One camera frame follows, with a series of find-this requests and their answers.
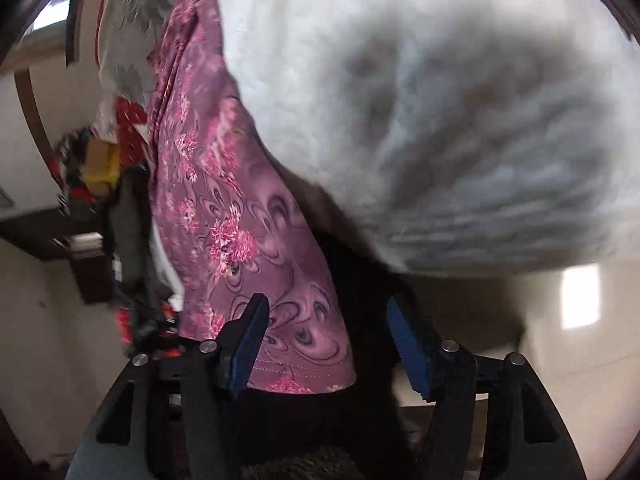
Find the pile of clothes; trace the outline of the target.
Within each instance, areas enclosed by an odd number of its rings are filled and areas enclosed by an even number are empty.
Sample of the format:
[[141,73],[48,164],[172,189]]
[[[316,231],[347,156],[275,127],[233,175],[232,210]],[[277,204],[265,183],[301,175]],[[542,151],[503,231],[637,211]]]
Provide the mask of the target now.
[[66,134],[58,142],[52,158],[48,161],[50,174],[60,187],[58,201],[62,213],[75,221],[88,221],[107,199],[94,197],[82,180],[81,170],[86,159],[90,139],[99,138],[91,128],[83,128]]

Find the red patterned quilt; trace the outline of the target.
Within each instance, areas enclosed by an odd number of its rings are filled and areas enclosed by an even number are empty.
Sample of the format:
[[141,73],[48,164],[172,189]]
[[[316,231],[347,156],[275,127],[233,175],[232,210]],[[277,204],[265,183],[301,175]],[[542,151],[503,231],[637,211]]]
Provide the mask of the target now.
[[105,139],[120,149],[120,164],[137,165],[144,159],[145,101],[151,46],[149,23],[140,13],[139,0],[100,0],[96,19],[96,62],[100,83],[107,93],[102,105]]

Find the grey flower pillow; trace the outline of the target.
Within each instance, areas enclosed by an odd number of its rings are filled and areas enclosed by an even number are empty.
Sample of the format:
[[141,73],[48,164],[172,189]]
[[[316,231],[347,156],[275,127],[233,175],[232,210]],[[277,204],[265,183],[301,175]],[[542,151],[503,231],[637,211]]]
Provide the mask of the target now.
[[148,57],[178,0],[105,0],[98,31],[103,87],[147,106],[155,87]]

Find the dark green jacket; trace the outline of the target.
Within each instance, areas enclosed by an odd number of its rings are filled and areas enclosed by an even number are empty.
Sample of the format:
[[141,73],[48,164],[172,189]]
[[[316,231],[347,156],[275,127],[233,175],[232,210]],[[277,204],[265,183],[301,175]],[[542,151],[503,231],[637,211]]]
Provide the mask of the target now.
[[152,216],[149,169],[129,167],[101,207],[103,247],[120,270],[114,273],[115,295],[124,309],[125,344],[141,346],[163,326],[162,293],[151,252]]

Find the yellow cardboard box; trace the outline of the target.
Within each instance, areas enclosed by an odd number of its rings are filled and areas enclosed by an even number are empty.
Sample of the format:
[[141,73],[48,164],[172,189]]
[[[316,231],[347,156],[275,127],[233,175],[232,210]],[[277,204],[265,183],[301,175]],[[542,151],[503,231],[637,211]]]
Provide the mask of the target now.
[[105,197],[116,188],[120,174],[119,145],[102,139],[90,139],[81,175],[94,197]]

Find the purple floral shirt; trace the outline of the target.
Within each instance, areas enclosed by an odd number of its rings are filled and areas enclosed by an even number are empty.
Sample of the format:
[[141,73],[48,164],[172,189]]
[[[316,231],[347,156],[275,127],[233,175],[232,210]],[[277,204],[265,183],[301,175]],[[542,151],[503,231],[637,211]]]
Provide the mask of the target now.
[[150,203],[184,290],[180,334],[217,337],[259,292],[270,313],[250,386],[351,386],[352,346],[326,258],[224,62],[218,0],[178,0],[150,64]]

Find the white quilted mattress cover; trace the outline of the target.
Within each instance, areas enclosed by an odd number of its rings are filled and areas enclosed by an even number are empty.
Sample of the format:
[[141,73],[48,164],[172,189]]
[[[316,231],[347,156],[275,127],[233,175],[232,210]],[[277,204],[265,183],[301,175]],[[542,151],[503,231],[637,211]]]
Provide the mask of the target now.
[[639,253],[639,43],[612,0],[219,0],[306,214],[411,274]]

